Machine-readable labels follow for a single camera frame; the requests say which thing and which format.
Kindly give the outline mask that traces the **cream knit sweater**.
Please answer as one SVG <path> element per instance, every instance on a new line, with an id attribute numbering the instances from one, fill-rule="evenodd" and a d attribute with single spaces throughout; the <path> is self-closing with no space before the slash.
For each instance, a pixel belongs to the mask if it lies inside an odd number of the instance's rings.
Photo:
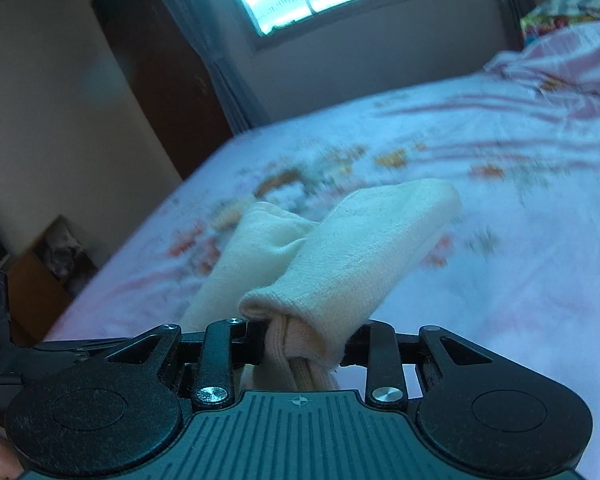
<path id="1" fill-rule="evenodd" d="M 330 390 L 348 339 L 460 213 L 454 186 L 425 179 L 362 188 L 313 222 L 255 203 L 180 324 L 202 332 L 241 316 L 268 323 L 253 387 Z"/>

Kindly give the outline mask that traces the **small brown bedside cabinet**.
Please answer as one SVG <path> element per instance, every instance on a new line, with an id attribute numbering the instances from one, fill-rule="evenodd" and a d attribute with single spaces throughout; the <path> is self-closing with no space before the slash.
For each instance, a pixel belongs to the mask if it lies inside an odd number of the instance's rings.
<path id="1" fill-rule="evenodd" d="M 12 340 L 42 341 L 97 272 L 68 220 L 57 217 L 7 267 Z"/>

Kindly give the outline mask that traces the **pink floral bed sheet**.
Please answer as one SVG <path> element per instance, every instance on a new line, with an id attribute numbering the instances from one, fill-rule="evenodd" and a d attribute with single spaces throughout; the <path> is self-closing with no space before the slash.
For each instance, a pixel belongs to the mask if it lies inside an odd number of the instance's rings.
<path id="1" fill-rule="evenodd" d="M 371 318 L 437 325 L 561 382 L 592 410 L 600 479 L 600 22 L 470 76 L 241 134 L 168 197 L 50 330 L 273 326 L 245 387 L 358 388 Z"/>

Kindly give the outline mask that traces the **dark wooden wardrobe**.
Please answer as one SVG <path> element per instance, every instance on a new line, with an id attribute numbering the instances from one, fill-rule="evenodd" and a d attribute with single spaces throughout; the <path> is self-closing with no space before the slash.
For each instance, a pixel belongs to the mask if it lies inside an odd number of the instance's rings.
<path id="1" fill-rule="evenodd" d="M 149 125 L 188 178 L 232 136 L 204 62 L 162 0 L 92 0 L 92 8 Z"/>

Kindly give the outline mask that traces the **grey curtain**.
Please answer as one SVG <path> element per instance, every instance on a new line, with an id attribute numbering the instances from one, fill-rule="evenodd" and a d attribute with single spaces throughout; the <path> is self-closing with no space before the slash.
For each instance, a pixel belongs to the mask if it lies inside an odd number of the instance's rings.
<path id="1" fill-rule="evenodd" d="M 241 133 L 267 124 L 268 118 L 262 105 L 230 60 L 211 0 L 162 2 L 184 38 L 204 63 L 232 133 Z"/>

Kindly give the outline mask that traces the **colourful striped pillow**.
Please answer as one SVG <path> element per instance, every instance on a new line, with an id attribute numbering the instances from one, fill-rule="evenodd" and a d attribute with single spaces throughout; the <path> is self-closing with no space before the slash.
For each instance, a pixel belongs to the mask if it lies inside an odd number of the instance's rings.
<path id="1" fill-rule="evenodd" d="M 546 0 L 520 20 L 528 46 L 555 30 L 600 21 L 600 0 Z"/>

